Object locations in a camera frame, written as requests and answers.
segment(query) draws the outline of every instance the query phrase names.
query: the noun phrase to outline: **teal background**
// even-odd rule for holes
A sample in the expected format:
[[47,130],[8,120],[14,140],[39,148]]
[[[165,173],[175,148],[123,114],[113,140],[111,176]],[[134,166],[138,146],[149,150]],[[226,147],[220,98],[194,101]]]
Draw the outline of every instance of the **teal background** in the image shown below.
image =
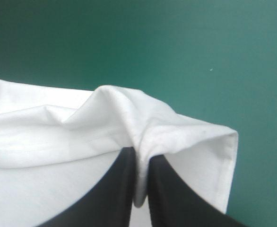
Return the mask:
[[277,227],[277,0],[0,0],[0,79],[137,88],[238,130],[227,213]]

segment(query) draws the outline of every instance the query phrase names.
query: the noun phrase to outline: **fabric fold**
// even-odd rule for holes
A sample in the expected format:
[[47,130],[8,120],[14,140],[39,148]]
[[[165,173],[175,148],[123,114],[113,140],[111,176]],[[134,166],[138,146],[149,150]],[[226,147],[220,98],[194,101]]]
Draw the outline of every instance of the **fabric fold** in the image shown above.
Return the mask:
[[[146,196],[150,158],[185,153],[182,158],[194,160],[193,167],[176,160],[179,175],[225,212],[237,143],[235,130],[177,114],[140,90],[104,85],[84,91],[0,80],[0,169],[64,164],[134,147],[137,207]],[[196,171],[206,178],[194,180]]]

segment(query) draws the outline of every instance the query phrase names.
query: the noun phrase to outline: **white cloth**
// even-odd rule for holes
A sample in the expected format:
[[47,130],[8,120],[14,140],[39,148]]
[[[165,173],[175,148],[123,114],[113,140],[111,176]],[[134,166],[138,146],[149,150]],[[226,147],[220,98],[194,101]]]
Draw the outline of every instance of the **white cloth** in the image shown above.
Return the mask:
[[146,196],[149,159],[165,154],[193,190],[225,212],[237,143],[235,130],[177,114],[140,90],[0,80],[0,226],[34,226],[57,215],[131,146],[137,207]]

